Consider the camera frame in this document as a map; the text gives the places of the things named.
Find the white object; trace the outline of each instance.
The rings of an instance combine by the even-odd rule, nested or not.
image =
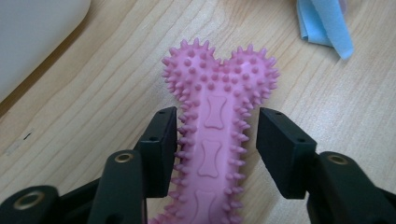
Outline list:
[[[91,0],[0,0],[0,102],[81,23]]]

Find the light blue cloth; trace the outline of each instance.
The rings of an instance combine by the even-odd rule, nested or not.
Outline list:
[[[352,55],[352,40],[338,0],[298,0],[297,14],[302,39],[334,47],[344,60]]]

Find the wooden table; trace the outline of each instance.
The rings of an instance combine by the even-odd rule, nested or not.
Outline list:
[[[318,152],[348,155],[396,192],[396,2],[348,3],[355,53],[342,61],[300,39],[295,1],[92,0],[83,23],[0,106],[0,201],[33,185],[64,194],[100,176],[157,110],[178,105],[161,59],[195,37],[220,58],[267,47],[282,76],[263,106],[293,119]],[[309,223],[306,201],[281,197],[255,149],[258,108],[247,121],[245,223]],[[168,201],[148,200],[149,216]]]

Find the pink rubber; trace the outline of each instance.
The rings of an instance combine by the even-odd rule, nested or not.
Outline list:
[[[163,76],[182,103],[179,119],[185,125],[178,129],[183,135],[176,153],[180,164],[172,179],[177,189],[169,192],[174,201],[150,224],[242,222],[235,212],[242,204],[233,196],[243,191],[237,182],[245,177],[238,173],[245,164],[239,158],[246,152],[241,142],[248,140],[242,132],[250,127],[244,119],[270,96],[279,73],[273,68],[276,60],[265,59],[265,49],[239,47],[221,63],[208,45],[183,40],[180,49],[170,49],[171,57],[163,59]]]

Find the tabletop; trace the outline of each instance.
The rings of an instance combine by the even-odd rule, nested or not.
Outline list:
[[[355,52],[300,38],[290,0],[92,0],[82,24],[0,104],[0,201],[34,185],[61,194],[101,175],[106,158],[132,148],[156,111],[180,106],[161,60],[182,39],[209,40],[215,57],[266,47],[278,88],[262,106],[288,115],[317,152],[353,158],[396,192],[396,2],[349,0]],[[309,223],[306,201],[281,197],[255,148],[259,108],[247,119],[240,181],[245,223]],[[148,200],[154,217],[170,199]]]

